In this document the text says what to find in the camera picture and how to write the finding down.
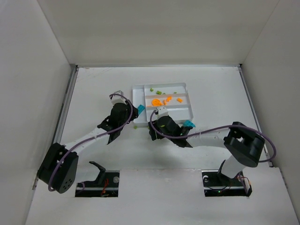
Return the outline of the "teal and green duplo stack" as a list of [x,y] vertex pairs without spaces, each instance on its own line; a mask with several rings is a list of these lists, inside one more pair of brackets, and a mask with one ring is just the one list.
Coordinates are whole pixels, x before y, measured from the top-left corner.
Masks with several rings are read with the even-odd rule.
[[182,124],[183,127],[189,127],[189,128],[195,128],[195,124],[193,122],[191,122],[190,120],[186,120],[184,121],[184,123]]

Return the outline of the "teal duplo brick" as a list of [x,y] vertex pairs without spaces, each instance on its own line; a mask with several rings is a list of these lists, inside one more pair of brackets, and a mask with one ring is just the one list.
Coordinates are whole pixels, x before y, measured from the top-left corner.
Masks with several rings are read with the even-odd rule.
[[145,106],[139,105],[137,109],[138,109],[138,115],[140,115],[145,110]]

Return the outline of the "orange lego pieces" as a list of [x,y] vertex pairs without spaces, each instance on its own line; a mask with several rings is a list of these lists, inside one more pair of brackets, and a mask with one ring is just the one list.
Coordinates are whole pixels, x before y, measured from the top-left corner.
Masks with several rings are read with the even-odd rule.
[[185,101],[180,97],[151,97],[145,99],[146,108],[159,107],[159,106],[172,106],[172,105],[182,105]]

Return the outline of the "small green lego pieces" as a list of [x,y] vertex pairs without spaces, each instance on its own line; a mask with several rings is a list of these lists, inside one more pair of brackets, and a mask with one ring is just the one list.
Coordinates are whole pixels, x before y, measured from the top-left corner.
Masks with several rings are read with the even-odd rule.
[[147,127],[148,122],[150,120],[151,113],[157,109],[157,107],[150,107],[146,108],[145,99],[146,98],[162,98],[167,96],[175,97],[175,91],[170,90],[169,88],[157,88],[157,87],[146,87],[145,85],[142,86],[134,86],[132,90],[133,94],[133,105],[145,106],[145,110],[138,116],[137,119],[134,120],[135,128],[143,128]]

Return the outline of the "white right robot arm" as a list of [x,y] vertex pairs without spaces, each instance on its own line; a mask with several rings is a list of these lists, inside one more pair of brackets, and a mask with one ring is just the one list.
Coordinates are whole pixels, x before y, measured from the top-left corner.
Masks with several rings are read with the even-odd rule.
[[150,121],[149,129],[153,141],[167,138],[181,148],[208,146],[227,149],[231,156],[222,162],[218,173],[230,179],[246,167],[257,167],[265,145],[265,139],[256,130],[240,122],[201,131],[193,126],[179,126],[170,116],[162,116]]

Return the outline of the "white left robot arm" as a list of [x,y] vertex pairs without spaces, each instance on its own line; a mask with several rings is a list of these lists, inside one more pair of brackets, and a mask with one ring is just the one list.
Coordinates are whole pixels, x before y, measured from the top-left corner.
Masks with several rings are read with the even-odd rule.
[[104,146],[112,143],[138,115],[139,110],[130,102],[116,103],[110,115],[90,133],[65,145],[53,143],[38,169],[38,179],[48,185],[50,192],[65,193],[75,181],[80,154],[95,143]]

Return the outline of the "white divided tray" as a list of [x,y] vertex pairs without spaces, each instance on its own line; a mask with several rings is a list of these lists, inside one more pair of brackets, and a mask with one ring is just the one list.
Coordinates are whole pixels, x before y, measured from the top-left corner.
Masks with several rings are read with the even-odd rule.
[[160,106],[165,107],[169,116],[177,123],[192,121],[194,118],[184,82],[134,85],[132,92],[134,107],[141,105],[144,107],[138,118],[134,120],[134,125],[138,128],[146,127],[151,113]]

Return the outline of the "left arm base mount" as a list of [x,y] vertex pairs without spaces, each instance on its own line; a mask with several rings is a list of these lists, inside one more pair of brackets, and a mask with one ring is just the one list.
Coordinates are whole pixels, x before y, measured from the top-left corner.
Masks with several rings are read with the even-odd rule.
[[120,171],[106,170],[94,161],[89,163],[98,169],[97,177],[94,180],[84,180],[77,183],[75,197],[118,197]]

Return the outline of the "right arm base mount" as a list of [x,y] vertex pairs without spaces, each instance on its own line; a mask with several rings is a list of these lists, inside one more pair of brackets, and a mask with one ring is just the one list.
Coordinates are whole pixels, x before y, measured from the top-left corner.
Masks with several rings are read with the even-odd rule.
[[217,170],[204,170],[202,181],[205,197],[250,197],[253,192],[251,182],[243,172],[239,172],[234,178],[228,178]]

